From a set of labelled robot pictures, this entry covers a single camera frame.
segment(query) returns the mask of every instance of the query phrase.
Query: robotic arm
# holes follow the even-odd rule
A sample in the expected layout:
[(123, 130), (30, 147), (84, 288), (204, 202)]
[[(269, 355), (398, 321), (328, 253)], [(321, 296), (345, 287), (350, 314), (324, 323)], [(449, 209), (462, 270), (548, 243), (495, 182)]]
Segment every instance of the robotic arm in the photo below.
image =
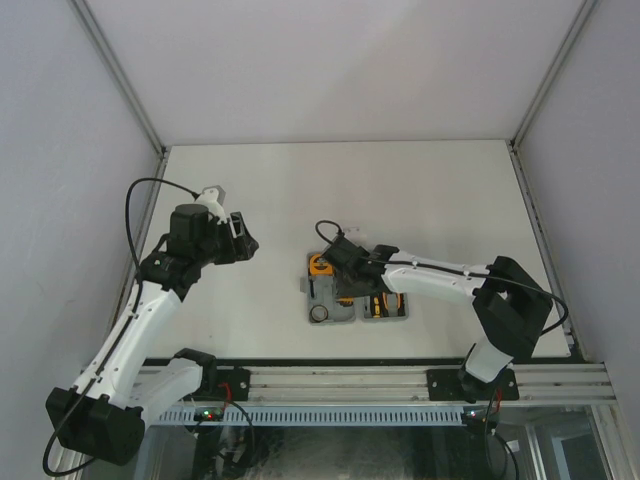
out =
[(56, 437), (66, 448), (124, 465), (138, 451), (146, 428), (171, 405), (196, 390), (215, 389), (215, 357), (190, 349), (178, 352), (146, 383), (134, 382), (158, 332), (202, 268), (249, 260), (258, 249), (242, 215), (225, 215), (223, 199), (220, 187), (208, 187), (194, 203), (175, 208), (169, 233), (140, 263), (142, 284), (133, 287), (96, 357), (70, 389), (54, 388), (49, 395), (46, 408), (56, 430), (45, 471)]
[(507, 257), (470, 266), (419, 258), (388, 245), (369, 252), (346, 239), (342, 230), (322, 256), (338, 272), (340, 297), (417, 293), (471, 304), (485, 337), (458, 372), (470, 399), (494, 388), (511, 361), (531, 358), (552, 308), (549, 294)]

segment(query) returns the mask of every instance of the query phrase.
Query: black cable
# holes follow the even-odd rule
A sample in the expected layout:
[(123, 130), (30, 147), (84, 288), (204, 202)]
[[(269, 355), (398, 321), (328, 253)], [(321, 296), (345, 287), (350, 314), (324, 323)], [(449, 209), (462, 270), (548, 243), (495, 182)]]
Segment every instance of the black cable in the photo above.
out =
[(58, 426), (53, 430), (53, 433), (51, 434), (51, 437), (47, 442), (47, 446), (44, 448), (44, 455), (42, 456), (42, 469), (44, 470), (44, 473), (46, 473), (50, 477), (65, 477), (67, 475), (71, 475), (72, 473), (78, 472), (83, 468), (88, 467), (89, 465), (91, 465), (93, 462), (96, 461), (96, 458), (90, 458), (89, 460), (84, 462), (82, 465), (78, 465), (77, 467), (74, 467), (70, 470), (65, 470), (60, 472), (54, 472), (49, 467), (49, 455), (51, 454), (51, 448), (53, 447), (53, 443), (56, 441), (56, 438), (58, 438), (58, 435), (62, 431), (62, 428), (69, 421), (69, 417), (71, 416), (73, 411), (80, 404), (82, 399), (86, 397), (87, 393), (89, 392), (89, 390), (91, 390), (91, 387), (93, 387), (94, 383), (96, 383), (95, 378), (92, 378), (91, 380), (89, 380), (89, 383), (87, 384), (85, 389), (82, 391), (78, 399), (75, 402), (73, 402), (73, 405), (71, 405), (71, 408), (67, 411), (67, 413), (64, 414), (62, 419), (58, 422)]
[(513, 462), (513, 468), (514, 468), (514, 471), (515, 471), (515, 480), (520, 480), (520, 467), (518, 466), (518, 461), (516, 460), (516, 456), (513, 453), (513, 450), (511, 450), (511, 447), (509, 446), (509, 444), (505, 441), (504, 438), (502, 438), (502, 436), (499, 433), (496, 432), (493, 435), (502, 444), (502, 446), (504, 447), (506, 452), (511, 457), (511, 461)]
[(253, 426), (253, 422), (251, 421), (251, 417), (249, 416), (249, 414), (247, 413), (247, 411), (242, 408), (240, 405), (238, 405), (235, 401), (233, 400), (228, 400), (226, 398), (223, 397), (218, 397), (215, 395), (198, 395), (198, 396), (192, 396), (192, 399), (198, 401), (198, 400), (218, 400), (221, 402), (226, 402), (229, 405), (233, 405), (234, 407), (236, 407), (240, 413), (242, 413), (242, 416), (245, 418), (245, 420), (247, 421), (247, 424), (249, 425), (249, 429), (251, 430), (251, 461), (249, 462), (249, 465), (253, 465), (253, 457), (255, 457), (256, 455), (256, 431), (255, 431), (255, 427)]
[[(330, 224), (335, 226), (338, 229), (338, 235), (341, 235), (343, 233), (342, 228), (340, 227), (340, 225), (332, 220), (320, 220), (319, 222), (316, 223), (316, 233), (318, 234), (318, 236), (320, 238), (322, 238), (325, 242), (327, 242), (329, 245), (333, 245), (333, 241), (329, 240), (327, 237), (325, 237), (321, 232), (320, 229), (318, 228), (319, 225), (322, 224)], [(486, 278), (487, 280), (495, 280), (498, 282), (503, 282), (503, 283), (508, 283), (510, 285), (515, 285), (521, 288), (526, 288), (529, 290), (532, 290), (536, 293), (539, 293), (541, 295), (544, 295), (552, 300), (554, 300), (558, 305), (560, 305), (562, 307), (562, 315), (560, 316), (560, 319), (554, 323), (553, 325), (545, 328), (544, 330), (542, 330), (542, 332), (540, 333), (540, 336), (546, 335), (547, 333), (551, 332), (552, 330), (555, 330), (556, 328), (558, 328), (559, 326), (561, 326), (569, 317), (569, 307), (567, 306), (566, 302), (560, 298), (559, 296), (551, 293), (551, 292), (547, 292), (546, 290), (542, 290), (541, 288), (537, 288), (537, 287), (532, 287), (531, 285), (527, 285), (525, 283), (520, 283), (520, 282), (516, 282), (515, 280), (510, 280), (508, 278), (502, 278), (502, 277), (498, 277), (495, 275), (491, 275), (491, 274), (487, 274), (487, 273), (465, 273), (462, 270), (456, 270), (453, 268), (447, 268), (447, 267), (442, 267), (440, 265), (432, 265), (429, 263), (420, 263), (420, 262), (410, 262), (408, 260), (375, 260), (375, 259), (370, 259), (367, 257), (362, 257), (363, 260), (369, 262), (369, 263), (379, 263), (379, 264), (383, 264), (383, 265), (406, 265), (409, 267), (414, 267), (414, 268), (427, 268), (429, 270), (437, 270), (439, 272), (445, 272), (445, 273), (451, 273), (453, 275), (460, 275), (463, 277), (472, 277), (472, 278)]]
[[(174, 183), (174, 182), (170, 182), (169, 180), (163, 180), (161, 178), (143, 177), (143, 178), (137, 179), (136, 181), (134, 181), (129, 186), (129, 189), (127, 190), (127, 196), (125, 198), (124, 224), (125, 224), (125, 231), (126, 231), (126, 234), (127, 234), (127, 243), (129, 244), (129, 252), (131, 253), (131, 257), (133, 258), (133, 265), (134, 265), (135, 270), (136, 270), (136, 281), (138, 282), (138, 292), (136, 293), (135, 303), (133, 304), (133, 306), (131, 308), (131, 314), (129, 315), (129, 318), (127, 318), (124, 326), (122, 327), (122, 329), (118, 333), (118, 336), (116, 337), (115, 341), (113, 342), (113, 344), (111, 345), (111, 347), (107, 351), (107, 354), (104, 356), (104, 358), (100, 362), (100, 365), (98, 365), (98, 368), (95, 371), (95, 375), (96, 376), (100, 375), (102, 373), (102, 371), (104, 370), (104, 367), (106, 366), (107, 362), (109, 361), (109, 359), (113, 355), (113, 352), (115, 351), (116, 347), (118, 346), (118, 344), (122, 340), (122, 337), (124, 337), (124, 334), (126, 333), (127, 329), (129, 328), (129, 325), (131, 324), (132, 320), (135, 318), (136, 312), (138, 310), (138, 306), (140, 305), (140, 298), (142, 297), (142, 269), (140, 268), (140, 260), (138, 259), (138, 254), (136, 253), (135, 245), (133, 243), (133, 235), (131, 234), (131, 215), (130, 215), (130, 208), (129, 207), (130, 207), (130, 204), (131, 204), (131, 194), (133, 192), (133, 189), (136, 187), (136, 185), (138, 185), (140, 183), (143, 183), (143, 182), (158, 182), (158, 183), (164, 183), (166, 185), (171, 185), (172, 187), (176, 187), (176, 188), (179, 188), (180, 190), (184, 190), (185, 192), (190, 193), (194, 200), (197, 199), (198, 196), (199, 196), (198, 193), (194, 192), (193, 190), (188, 189), (187, 187), (184, 187), (184, 186), (179, 185), (179, 184)], [(63, 472), (54, 472), (49, 467), (49, 455), (51, 454), (51, 448), (53, 446), (53, 443), (55, 442), (56, 438), (58, 437), (59, 433), (62, 431), (62, 429), (64, 428), (66, 423), (69, 421), (69, 418), (71, 417), (71, 415), (73, 414), (75, 409), (78, 407), (78, 405), (80, 404), (82, 399), (87, 395), (87, 393), (89, 392), (89, 390), (91, 389), (91, 387), (93, 386), (93, 384), (95, 382), (96, 382), (95, 378), (92, 378), (89, 381), (89, 383), (87, 384), (87, 387), (80, 394), (78, 399), (71, 405), (69, 410), (67, 410), (67, 412), (62, 417), (60, 422), (58, 422), (58, 425), (54, 429), (53, 434), (51, 434), (51, 437), (49, 438), (49, 441), (47, 442), (47, 446), (45, 447), (44, 455), (42, 457), (42, 469), (50, 477), (64, 477), (65, 475), (70, 475), (72, 473), (75, 473), (75, 472), (78, 472), (78, 471), (82, 470), (83, 468), (86, 468), (87, 466), (91, 465), (96, 460), (96, 458), (91, 458), (91, 459), (87, 460), (85, 463), (83, 463), (82, 465), (78, 465), (77, 467), (74, 467), (71, 470), (67, 470), (67, 471), (63, 471)]]
[(491, 475), (493, 475), (493, 462), (491, 461), (491, 455), (489, 453), (489, 417), (491, 416), (491, 408), (493, 407), (493, 402), (496, 399), (496, 393), (498, 392), (498, 387), (493, 390), (491, 394), (491, 399), (489, 400), (489, 405), (487, 405), (487, 411), (484, 414), (484, 456), (487, 460), (487, 466), (489, 467), (489, 471)]
[(338, 229), (338, 232), (337, 232), (338, 235), (343, 234), (342, 227), (337, 222), (334, 222), (333, 220), (319, 220), (316, 222), (316, 233), (318, 234), (318, 236), (321, 239), (323, 239), (325, 242), (327, 242), (329, 245), (333, 245), (333, 242), (329, 240), (327, 237), (325, 237), (320, 231), (320, 225), (325, 225), (325, 224), (333, 225), (334, 227), (336, 227)]

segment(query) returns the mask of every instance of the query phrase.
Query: black mount plate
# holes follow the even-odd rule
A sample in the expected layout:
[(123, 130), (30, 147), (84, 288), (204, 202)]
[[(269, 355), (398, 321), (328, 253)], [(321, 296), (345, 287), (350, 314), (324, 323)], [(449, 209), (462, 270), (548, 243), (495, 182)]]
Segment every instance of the black mount plate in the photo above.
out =
[(233, 401), (246, 402), (249, 399), (251, 372), (246, 368), (218, 368), (217, 383), (218, 385), (229, 384)]
[[(434, 402), (468, 401), (468, 395), (462, 390), (458, 379), (458, 369), (443, 368), (427, 370), (427, 387), (429, 388), (429, 400)], [(503, 400), (519, 400), (520, 392), (516, 383), (516, 375), (513, 370), (507, 369), (502, 374), (499, 383), (502, 389)], [(476, 400), (490, 400), (493, 389), (488, 389), (484, 394), (478, 395)]]

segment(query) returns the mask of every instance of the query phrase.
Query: orange tape measure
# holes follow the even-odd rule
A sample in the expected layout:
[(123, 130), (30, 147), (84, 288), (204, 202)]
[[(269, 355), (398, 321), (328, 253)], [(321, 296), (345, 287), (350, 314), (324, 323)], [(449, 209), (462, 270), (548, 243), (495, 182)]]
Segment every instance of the orange tape measure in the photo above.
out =
[(311, 275), (333, 275), (333, 267), (322, 258), (321, 253), (316, 253), (309, 259), (309, 273)]

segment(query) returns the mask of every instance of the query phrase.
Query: glass panel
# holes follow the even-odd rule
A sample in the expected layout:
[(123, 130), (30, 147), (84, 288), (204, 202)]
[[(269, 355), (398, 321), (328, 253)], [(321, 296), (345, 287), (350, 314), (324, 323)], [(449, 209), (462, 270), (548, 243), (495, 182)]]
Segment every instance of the glass panel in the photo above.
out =
[[(520, 479), (607, 480), (583, 409), (503, 408), (497, 431)], [(463, 427), (151, 428), (125, 467), (96, 462), (83, 479), (514, 479), (498, 437)], [(487, 454), (492, 464), (489, 470)]]

